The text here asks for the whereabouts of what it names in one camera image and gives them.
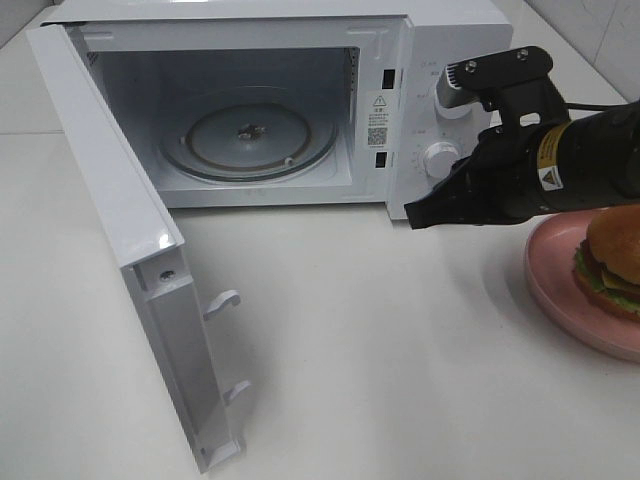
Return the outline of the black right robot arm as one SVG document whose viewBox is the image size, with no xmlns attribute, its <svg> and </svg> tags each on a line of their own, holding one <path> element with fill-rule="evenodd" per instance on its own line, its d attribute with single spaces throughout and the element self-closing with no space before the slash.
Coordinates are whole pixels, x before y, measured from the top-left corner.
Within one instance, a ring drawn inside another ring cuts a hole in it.
<svg viewBox="0 0 640 480">
<path fill-rule="evenodd" d="M 639 105 L 571 119 L 548 82 L 480 97 L 501 123 L 472 154 L 405 211 L 414 229 L 444 224 L 513 225 L 534 216 L 639 200 Z"/>
</svg>

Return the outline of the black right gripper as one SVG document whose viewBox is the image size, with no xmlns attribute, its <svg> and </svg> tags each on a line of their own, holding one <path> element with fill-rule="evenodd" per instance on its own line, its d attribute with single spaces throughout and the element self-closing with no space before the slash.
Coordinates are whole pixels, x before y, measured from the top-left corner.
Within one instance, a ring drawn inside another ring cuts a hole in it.
<svg viewBox="0 0 640 480">
<path fill-rule="evenodd" d="M 501 123 L 479 135 L 471 160 L 456 161 L 429 194 L 404 205 L 413 230 L 518 224 L 553 210 L 542 198 L 533 156 L 542 137 L 569 120 L 556 87 L 550 82 L 521 82 L 475 88 L 473 93 L 486 110 L 499 113 Z"/>
</svg>

